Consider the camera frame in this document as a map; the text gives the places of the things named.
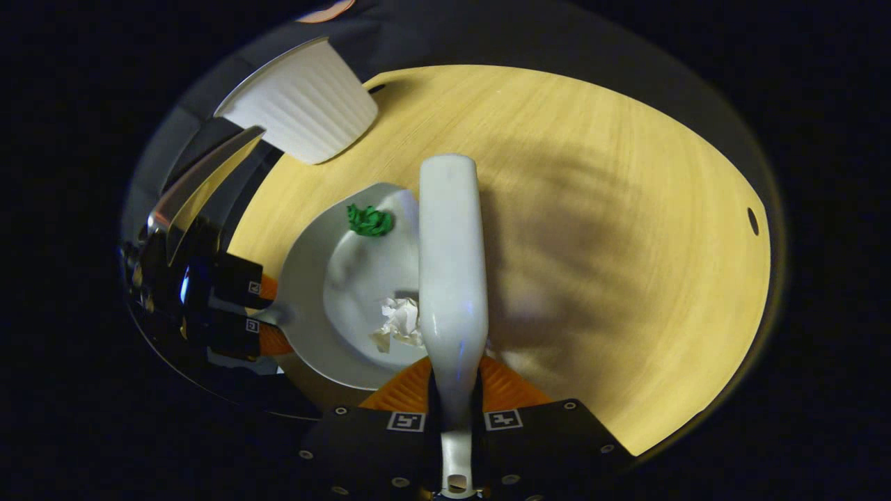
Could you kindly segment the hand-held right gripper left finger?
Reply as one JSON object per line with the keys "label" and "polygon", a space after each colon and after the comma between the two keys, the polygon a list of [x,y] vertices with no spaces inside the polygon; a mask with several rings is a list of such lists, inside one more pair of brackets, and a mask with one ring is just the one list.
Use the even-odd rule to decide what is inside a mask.
{"label": "hand-held right gripper left finger", "polygon": [[300,444],[303,500],[433,500],[441,482],[439,398],[429,358],[357,406],[326,411]]}

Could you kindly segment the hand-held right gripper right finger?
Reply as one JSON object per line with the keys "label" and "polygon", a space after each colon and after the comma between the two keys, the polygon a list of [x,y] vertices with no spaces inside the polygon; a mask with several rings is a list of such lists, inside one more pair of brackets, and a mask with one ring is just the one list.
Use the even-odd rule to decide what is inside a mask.
{"label": "hand-held right gripper right finger", "polygon": [[583,403],[490,356],[473,391],[473,479],[486,500],[590,500],[636,457]]}

